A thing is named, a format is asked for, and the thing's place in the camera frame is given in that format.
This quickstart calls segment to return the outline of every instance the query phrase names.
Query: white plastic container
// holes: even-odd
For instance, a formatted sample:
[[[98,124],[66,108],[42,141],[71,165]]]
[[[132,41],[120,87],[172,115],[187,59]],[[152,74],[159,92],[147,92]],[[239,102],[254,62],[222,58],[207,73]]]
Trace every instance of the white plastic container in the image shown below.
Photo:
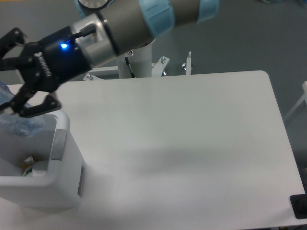
[[[85,161],[63,111],[44,115],[46,128],[32,138],[0,130],[0,197],[26,207],[77,207]],[[45,175],[23,177],[30,156],[49,161]]]

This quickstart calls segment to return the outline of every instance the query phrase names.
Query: white tabletop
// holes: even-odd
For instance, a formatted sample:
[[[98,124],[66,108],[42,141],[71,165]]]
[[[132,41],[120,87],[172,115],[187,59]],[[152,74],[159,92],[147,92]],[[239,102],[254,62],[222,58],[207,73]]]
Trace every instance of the white tabletop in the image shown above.
[[[0,229],[307,223],[289,201],[304,189],[265,72],[69,82],[58,95],[88,165],[83,203],[44,210],[0,199]]]

